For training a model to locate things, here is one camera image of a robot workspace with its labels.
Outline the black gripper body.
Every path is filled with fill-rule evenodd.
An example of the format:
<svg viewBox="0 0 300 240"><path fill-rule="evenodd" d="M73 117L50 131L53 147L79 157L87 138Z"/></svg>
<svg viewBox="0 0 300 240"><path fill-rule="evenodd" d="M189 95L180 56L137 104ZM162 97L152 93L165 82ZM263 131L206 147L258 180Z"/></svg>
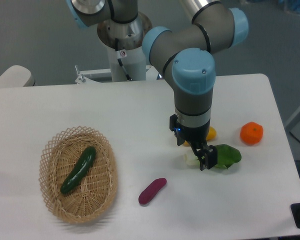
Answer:
<svg viewBox="0 0 300 240"><path fill-rule="evenodd" d="M202 148L207 144L206 137L210 129L210 120L198 127L188 127L178 122L178 117L173 114L169 118L169 129L174 132L177 146L188 142L195 148Z"/></svg>

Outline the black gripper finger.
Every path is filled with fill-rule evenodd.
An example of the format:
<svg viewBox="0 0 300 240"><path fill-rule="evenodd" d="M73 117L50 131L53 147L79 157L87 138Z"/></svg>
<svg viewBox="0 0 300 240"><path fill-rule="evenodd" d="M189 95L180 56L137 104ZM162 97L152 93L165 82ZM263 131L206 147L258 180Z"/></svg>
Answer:
<svg viewBox="0 0 300 240"><path fill-rule="evenodd" d="M202 154L202 149L197 148L197 145L195 143L191 143L190 147L194 153L194 155L198 158L198 160L202 160L203 154Z"/></svg>
<svg viewBox="0 0 300 240"><path fill-rule="evenodd" d="M199 150L199 169L211 169L218 164L218 150L213 145L206 145Z"/></svg>

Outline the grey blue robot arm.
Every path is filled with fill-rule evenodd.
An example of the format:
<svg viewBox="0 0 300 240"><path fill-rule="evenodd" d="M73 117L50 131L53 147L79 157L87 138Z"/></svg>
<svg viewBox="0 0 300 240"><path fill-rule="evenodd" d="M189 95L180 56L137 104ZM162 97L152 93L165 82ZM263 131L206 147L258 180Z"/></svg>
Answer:
<svg viewBox="0 0 300 240"><path fill-rule="evenodd" d="M97 25L113 82L143 81L147 64L158 71L174 93L169 128L177 144L190 144L201 169L214 167L218 152L206 140L216 80L213 54L246 39L244 12L219 0L184 0L191 25L174 33L153 27L136 0L69 0L67 5L79 27Z"/></svg>

